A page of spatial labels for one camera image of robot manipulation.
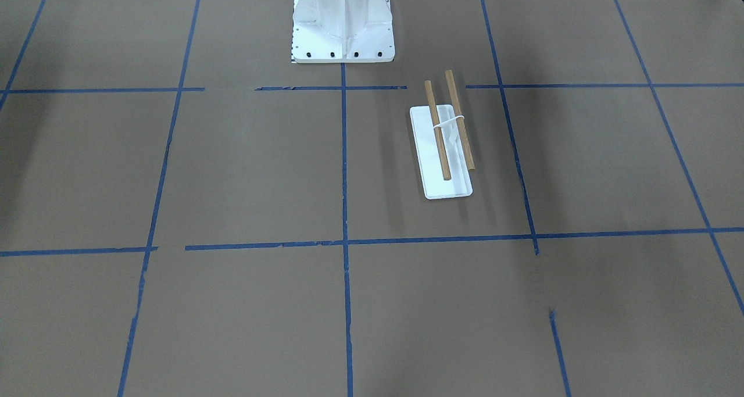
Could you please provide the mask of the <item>white towel rack base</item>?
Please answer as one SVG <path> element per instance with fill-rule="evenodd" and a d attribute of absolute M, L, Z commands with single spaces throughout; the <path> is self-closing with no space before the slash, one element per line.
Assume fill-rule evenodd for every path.
<path fill-rule="evenodd" d="M 473 193 L 463 142 L 452 105 L 437 106 L 439 124 L 431 121 L 428 106 L 410 110 L 414 144 L 423 186 L 428 200 L 464 198 Z"/>

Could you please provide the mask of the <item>wooden rack rod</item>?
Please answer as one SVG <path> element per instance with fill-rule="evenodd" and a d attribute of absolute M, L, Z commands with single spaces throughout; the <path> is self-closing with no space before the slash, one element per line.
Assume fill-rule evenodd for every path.
<path fill-rule="evenodd" d="M 460 142 L 462 143 L 463 156 L 467 165 L 468 171 L 475 171 L 475 159 L 472 152 L 470 140 L 468 139 L 467 127 L 465 124 L 465 118 L 463 115 L 462 103 L 460 103 L 460 96 L 458 93 L 455 77 L 452 69 L 445 71 L 445 79 L 448 85 L 450 100 L 455 113 L 455 121 L 457 125 L 458 135 Z"/>
<path fill-rule="evenodd" d="M 428 108 L 430 109 L 430 118 L 431 118 L 431 124 L 432 126 L 439 124 L 439 113 L 438 113 L 438 105 L 435 100 L 435 93 L 431 84 L 430 80 L 426 80 L 424 82 L 424 90 L 426 95 L 426 101 L 428 103 Z M 433 129 L 434 135 L 435 135 L 435 143 L 439 158 L 439 164 L 441 165 L 441 172 L 443 174 L 443 179 L 445 181 L 449 181 L 452 179 L 448 156 L 446 153 L 446 147 L 443 143 L 443 138 L 441 137 L 441 133 L 439 130 Z"/>

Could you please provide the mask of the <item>white rack rod bracket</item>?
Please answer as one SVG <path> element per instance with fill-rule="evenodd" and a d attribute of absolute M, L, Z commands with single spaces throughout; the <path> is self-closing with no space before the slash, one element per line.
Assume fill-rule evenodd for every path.
<path fill-rule="evenodd" d="M 439 130 L 443 143 L 448 146 L 451 145 L 456 151 L 463 152 L 462 135 L 460 135 L 460 119 L 462 115 L 449 118 L 445 121 L 439 122 L 433 126 L 433 129 Z"/>

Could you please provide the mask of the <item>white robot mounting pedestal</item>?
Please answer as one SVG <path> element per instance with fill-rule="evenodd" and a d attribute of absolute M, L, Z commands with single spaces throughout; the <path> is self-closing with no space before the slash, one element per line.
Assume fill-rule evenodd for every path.
<path fill-rule="evenodd" d="M 293 63 L 388 63 L 391 0 L 293 0 Z"/>

